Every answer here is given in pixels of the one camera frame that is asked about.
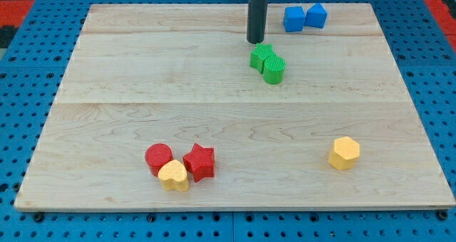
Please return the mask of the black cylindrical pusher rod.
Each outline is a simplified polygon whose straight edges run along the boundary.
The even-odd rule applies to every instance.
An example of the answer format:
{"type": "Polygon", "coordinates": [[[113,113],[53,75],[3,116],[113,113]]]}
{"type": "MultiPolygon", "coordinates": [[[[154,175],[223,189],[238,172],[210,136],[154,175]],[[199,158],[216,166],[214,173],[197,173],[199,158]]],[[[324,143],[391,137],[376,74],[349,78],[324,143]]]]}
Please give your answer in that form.
{"type": "Polygon", "coordinates": [[[264,40],[268,0],[249,0],[247,13],[247,41],[256,44],[264,40]]]}

